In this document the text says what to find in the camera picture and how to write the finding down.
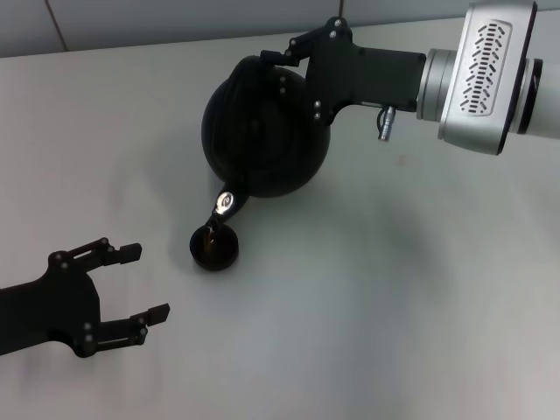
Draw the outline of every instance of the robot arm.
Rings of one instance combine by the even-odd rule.
[[[396,111],[416,112],[439,122],[447,143],[498,155],[509,132],[560,137],[560,66],[526,57],[535,17],[536,3],[474,4],[458,50],[427,57],[359,47],[347,22],[333,17],[261,60],[297,66],[309,58],[306,100],[316,123],[330,125],[347,105],[377,107],[380,139],[389,140]]]

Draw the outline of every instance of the ventilation slots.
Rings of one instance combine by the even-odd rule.
[[[464,114],[492,114],[510,33],[509,25],[502,22],[488,22],[478,29],[477,38],[471,44],[468,70],[461,77],[464,97],[459,106]]]

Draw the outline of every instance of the white surface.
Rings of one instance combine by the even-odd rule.
[[[453,48],[462,19],[354,32]],[[200,146],[207,98],[289,35],[0,60],[0,287],[106,235],[139,262],[93,272],[103,319],[169,302],[142,347],[80,360],[49,343],[0,357],[3,418],[557,420],[560,143],[500,157],[369,108],[343,110],[314,180],[232,220],[232,269],[193,267],[220,185]],[[560,12],[531,53],[560,61]]]
[[[527,133],[533,136],[560,138],[560,65],[543,63],[539,91]]]
[[[310,31],[339,0],[50,0],[71,51]]]
[[[0,57],[62,51],[44,0],[0,2]]]
[[[531,3],[531,0],[345,0],[344,17],[353,25],[464,17],[471,3]],[[539,11],[558,9],[558,0],[536,0]]]

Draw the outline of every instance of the tiled wall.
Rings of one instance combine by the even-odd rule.
[[[337,15],[340,2],[353,25],[460,17],[471,1],[2,0],[0,57],[306,31]]]

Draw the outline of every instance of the metal connector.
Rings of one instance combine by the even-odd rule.
[[[391,138],[391,130],[393,129],[393,122],[395,121],[396,109],[394,107],[388,107],[387,111],[383,115],[383,124],[379,131],[378,139],[382,142],[388,142]]]

